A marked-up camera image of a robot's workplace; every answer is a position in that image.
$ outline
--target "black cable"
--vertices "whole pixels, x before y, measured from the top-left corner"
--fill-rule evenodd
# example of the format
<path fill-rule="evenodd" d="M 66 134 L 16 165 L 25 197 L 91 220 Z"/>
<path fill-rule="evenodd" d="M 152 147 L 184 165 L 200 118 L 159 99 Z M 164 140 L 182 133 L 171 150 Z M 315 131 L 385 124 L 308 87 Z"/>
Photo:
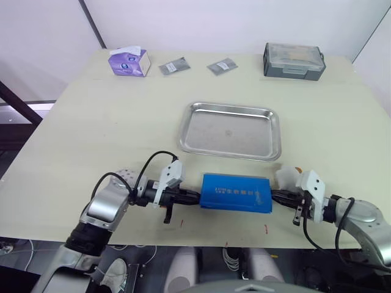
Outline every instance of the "black cable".
<path fill-rule="evenodd" d="M 338 224 L 338 229 L 337 229 L 337 233 L 335 234 L 335 250 L 337 251 L 337 254 L 338 254 L 338 257 L 340 258 L 340 261 L 343 262 L 344 264 L 348 265 L 348 263 L 343 259 L 342 255 L 341 255 L 341 251 L 340 251 L 340 235 L 341 235 L 341 231 L 342 231 L 342 228 L 343 228 L 343 224 L 345 223 L 345 220 L 349 214 L 349 211 L 351 210 L 351 208 L 353 207 L 353 204 L 354 204 L 354 197 L 351 197 L 349 198 L 350 200 L 350 203 L 348 205 L 348 207 L 346 208 L 346 211 L 343 213 L 343 216 L 341 218 L 341 221 L 340 223 Z"/>
<path fill-rule="evenodd" d="M 305 238 L 307 238 L 307 240 L 316 248 L 318 249 L 319 251 L 325 253 L 325 254 L 328 254 L 328 255 L 334 255 L 331 251 L 328 251 L 328 250 L 325 250 L 323 248 L 321 248 L 318 244 L 316 244 L 312 239 L 311 237 L 309 236 L 308 234 L 308 231 L 307 231 L 307 217 L 308 217 L 308 210 L 305 210 L 304 211 L 304 219 L 303 219 L 303 232 L 304 232 L 304 236 Z"/>
<path fill-rule="evenodd" d="M 127 183 L 127 181 L 125 179 L 123 179 L 120 175 L 114 173 L 114 172 L 108 172 L 106 174 L 104 174 L 97 182 L 97 184 L 95 185 L 95 187 L 93 188 L 93 191 L 92 191 L 92 194 L 91 194 L 91 199 L 94 198 L 97 190 L 98 190 L 98 187 L 99 185 L 102 183 L 102 181 L 107 177 L 107 176 L 114 176 L 116 177 L 119 181 L 121 181 L 123 183 L 123 185 L 125 185 L 126 189 L 128 189 L 128 192 L 129 192 L 129 195 L 132 194 L 132 188 L 129 186 L 129 184 Z"/>
<path fill-rule="evenodd" d="M 130 203 L 134 203 L 136 201 L 137 188 L 139 187 L 139 183 L 140 183 L 141 177 L 144 174 L 145 169 L 148 167 L 148 164 L 158 154 L 169 154 L 170 156 L 172 156 L 172 162 L 174 162 L 174 161 L 176 161 L 178 159 L 178 157 L 176 155 L 174 155 L 173 153 L 171 153 L 169 151 L 157 151 L 152 156 L 150 156 L 149 159 L 145 162 L 143 168 L 141 169 L 141 172 L 140 172 L 139 176 L 137 177 L 137 180 L 136 180 L 136 183 L 135 183 L 134 189 L 133 189 L 132 199 L 131 199 Z"/>

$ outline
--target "storage box lid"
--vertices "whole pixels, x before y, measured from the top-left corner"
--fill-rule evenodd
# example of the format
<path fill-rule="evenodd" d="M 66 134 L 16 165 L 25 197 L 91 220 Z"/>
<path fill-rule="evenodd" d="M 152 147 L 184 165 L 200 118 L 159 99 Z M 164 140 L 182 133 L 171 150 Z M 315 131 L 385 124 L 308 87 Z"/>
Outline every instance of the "storage box lid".
<path fill-rule="evenodd" d="M 316 46 L 296 46 L 269 43 L 269 62 L 273 67 L 302 67 L 308 70 L 321 71 L 323 59 Z"/>

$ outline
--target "metal tray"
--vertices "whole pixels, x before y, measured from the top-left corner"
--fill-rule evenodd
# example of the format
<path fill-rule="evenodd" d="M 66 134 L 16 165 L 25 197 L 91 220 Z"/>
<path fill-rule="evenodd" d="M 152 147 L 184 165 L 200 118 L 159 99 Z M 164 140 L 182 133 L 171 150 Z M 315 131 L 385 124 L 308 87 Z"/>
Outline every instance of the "metal tray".
<path fill-rule="evenodd" d="M 180 128 L 182 150 L 271 162 L 281 155 L 277 114 L 267 108 L 193 103 Z"/>

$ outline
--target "purple tissue box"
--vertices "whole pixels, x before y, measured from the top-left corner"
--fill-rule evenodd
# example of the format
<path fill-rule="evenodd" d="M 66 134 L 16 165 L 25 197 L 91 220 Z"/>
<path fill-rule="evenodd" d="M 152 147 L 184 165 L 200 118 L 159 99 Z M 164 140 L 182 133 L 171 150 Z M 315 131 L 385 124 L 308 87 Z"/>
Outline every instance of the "purple tissue box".
<path fill-rule="evenodd" d="M 146 76 L 151 66 L 146 50 L 141 50 L 140 56 L 130 53 L 120 53 L 109 58 L 110 66 L 116 75 Z"/>

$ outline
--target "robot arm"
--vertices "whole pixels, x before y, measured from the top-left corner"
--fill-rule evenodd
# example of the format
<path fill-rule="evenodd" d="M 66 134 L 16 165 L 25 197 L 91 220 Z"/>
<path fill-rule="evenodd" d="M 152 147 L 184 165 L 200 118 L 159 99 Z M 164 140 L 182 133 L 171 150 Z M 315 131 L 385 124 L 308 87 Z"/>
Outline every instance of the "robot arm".
<path fill-rule="evenodd" d="M 124 169 L 116 172 L 133 189 L 138 174 Z M 167 207 L 164 223 L 170 223 L 172 206 L 179 204 L 198 204 L 200 194 L 179 188 L 184 178 L 182 163 L 172 162 L 161 172 L 160 181 L 148 180 L 141 176 L 137 186 L 136 199 L 132 204 Z M 52 263 L 33 288 L 33 293 L 61 292 L 64 268 L 79 272 L 79 275 L 92 273 L 99 264 L 101 254 L 109 243 L 111 234 L 118 227 L 130 204 L 130 193 L 124 183 L 112 176 L 109 184 L 99 191 L 84 208 L 78 225 L 71 232 L 66 243 L 58 249 Z"/>
<path fill-rule="evenodd" d="M 335 226 L 339 226 L 349 202 L 344 198 L 337 200 Z M 391 269 L 391 226 L 379 208 L 367 201 L 356 200 L 342 228 L 360 243 L 370 263 Z"/>
<path fill-rule="evenodd" d="M 314 171 L 300 173 L 292 170 L 295 169 L 277 171 L 279 186 L 287 190 L 275 190 L 273 199 L 296 209 L 293 223 L 297 226 L 303 216 L 315 223 L 324 220 L 339 227 L 351 200 L 336 195 L 326 198 L 325 184 Z M 358 241 L 369 264 L 391 272 L 391 226 L 379 208 L 367 201 L 354 201 L 341 228 Z"/>

